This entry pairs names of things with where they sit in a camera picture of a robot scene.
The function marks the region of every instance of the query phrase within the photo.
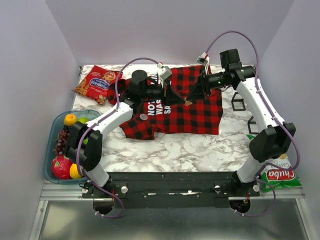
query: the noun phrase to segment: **blue bowl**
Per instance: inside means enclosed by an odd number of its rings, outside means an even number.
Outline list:
[[[93,120],[100,116],[100,113],[95,110],[84,110],[84,111],[66,111],[64,113],[61,113],[59,116],[55,118],[55,120],[52,123],[48,145],[46,147],[44,167],[43,167],[43,173],[44,173],[45,179],[47,179],[48,181],[54,184],[71,185],[71,184],[83,183],[87,180],[85,177],[78,178],[78,179],[67,179],[67,180],[58,179],[55,177],[54,173],[51,170],[52,161],[56,157],[54,153],[54,149],[57,142],[57,136],[60,130],[65,125],[64,119],[65,119],[65,116],[68,114],[74,114],[77,119],[87,118],[89,120]]]

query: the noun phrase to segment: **checkered fabric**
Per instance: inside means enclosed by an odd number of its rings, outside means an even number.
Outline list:
[[[187,97],[202,69],[201,65],[172,68],[172,75],[169,77],[172,88],[183,98]],[[156,80],[158,76],[154,74],[151,78]],[[119,82],[119,92],[125,90],[128,81],[122,79]],[[107,98],[110,103],[116,103],[114,82],[111,83]],[[191,105],[162,106],[160,100],[145,102],[142,114],[144,115],[138,113],[120,125],[127,138],[154,140],[156,132],[218,135],[223,114],[221,91],[212,90],[211,96],[207,99],[193,101]]]

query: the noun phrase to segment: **green apple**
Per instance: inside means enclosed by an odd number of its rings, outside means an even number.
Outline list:
[[[89,121],[89,119],[88,119],[88,118],[86,118],[86,117],[82,117],[82,118],[79,118],[79,119],[78,119],[78,121],[79,121],[80,123],[85,124],[86,122],[88,122],[88,121]]]

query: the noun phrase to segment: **red snack bag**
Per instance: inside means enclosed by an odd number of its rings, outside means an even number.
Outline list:
[[[118,74],[118,71],[111,71],[94,65],[89,74],[73,91],[94,99],[99,104],[104,104],[110,83],[116,79]]]

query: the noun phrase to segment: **gray floor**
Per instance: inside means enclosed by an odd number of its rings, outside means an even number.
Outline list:
[[[251,213],[270,200],[252,202]],[[294,199],[269,214],[241,217],[225,208],[127,209],[119,219],[95,216],[90,201],[51,202],[41,240],[307,240]]]

